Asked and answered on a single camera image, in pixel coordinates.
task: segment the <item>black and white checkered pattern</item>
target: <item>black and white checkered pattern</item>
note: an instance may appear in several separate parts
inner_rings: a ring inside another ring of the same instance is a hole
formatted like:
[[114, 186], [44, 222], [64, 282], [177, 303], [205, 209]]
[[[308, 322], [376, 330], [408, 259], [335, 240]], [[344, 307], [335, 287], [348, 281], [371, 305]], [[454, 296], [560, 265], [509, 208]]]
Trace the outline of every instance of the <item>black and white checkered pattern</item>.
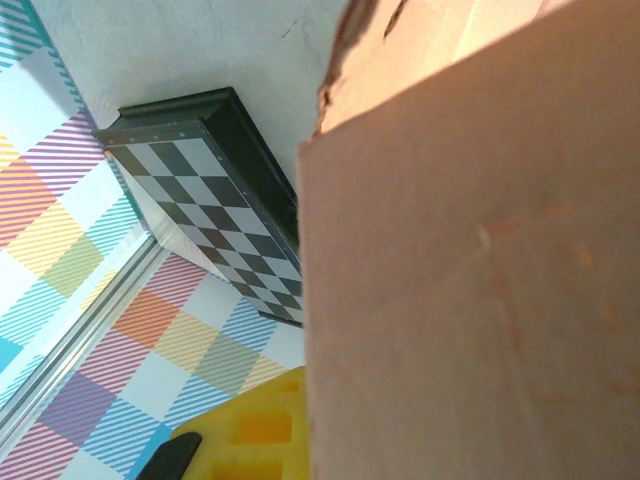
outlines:
[[261, 312], [302, 322], [302, 278], [201, 138], [110, 151], [223, 275]]

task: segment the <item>chess board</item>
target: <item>chess board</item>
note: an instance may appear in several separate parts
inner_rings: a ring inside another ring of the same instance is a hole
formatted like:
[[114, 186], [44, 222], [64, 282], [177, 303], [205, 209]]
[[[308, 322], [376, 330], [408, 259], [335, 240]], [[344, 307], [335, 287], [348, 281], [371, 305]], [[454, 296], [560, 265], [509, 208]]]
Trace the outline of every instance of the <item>chess board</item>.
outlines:
[[258, 311], [301, 324], [295, 194], [235, 92], [121, 114], [96, 137]]

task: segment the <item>cardboard box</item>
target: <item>cardboard box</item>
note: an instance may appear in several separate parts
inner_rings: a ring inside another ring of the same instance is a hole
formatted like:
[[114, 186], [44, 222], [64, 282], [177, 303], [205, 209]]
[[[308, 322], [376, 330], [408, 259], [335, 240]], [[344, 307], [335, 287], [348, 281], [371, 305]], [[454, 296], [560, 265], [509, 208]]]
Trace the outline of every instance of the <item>cardboard box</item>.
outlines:
[[637, 478], [639, 23], [578, 1], [302, 146], [316, 480]]

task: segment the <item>checkered board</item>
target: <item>checkered board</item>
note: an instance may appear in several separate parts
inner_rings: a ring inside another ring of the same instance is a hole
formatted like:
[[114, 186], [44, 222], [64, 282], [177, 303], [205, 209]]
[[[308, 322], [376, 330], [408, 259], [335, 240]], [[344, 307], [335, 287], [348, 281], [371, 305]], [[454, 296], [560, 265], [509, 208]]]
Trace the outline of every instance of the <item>checkered board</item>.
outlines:
[[147, 131], [105, 143], [258, 311], [302, 323], [296, 252], [206, 133]]

